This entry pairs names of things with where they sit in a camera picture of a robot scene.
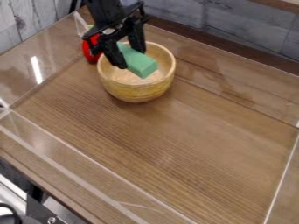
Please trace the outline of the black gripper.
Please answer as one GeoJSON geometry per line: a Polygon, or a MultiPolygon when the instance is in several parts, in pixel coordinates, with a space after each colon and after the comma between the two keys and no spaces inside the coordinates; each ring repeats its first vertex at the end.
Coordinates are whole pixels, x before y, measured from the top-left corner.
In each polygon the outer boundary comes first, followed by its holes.
{"type": "Polygon", "coordinates": [[[144,23],[148,21],[148,15],[144,1],[121,3],[120,0],[85,0],[85,5],[94,22],[93,27],[82,35],[89,52],[93,56],[104,53],[112,66],[126,69],[125,58],[116,41],[126,37],[130,47],[145,53],[144,23]],[[96,34],[97,43],[93,45],[90,37],[96,34]]]}

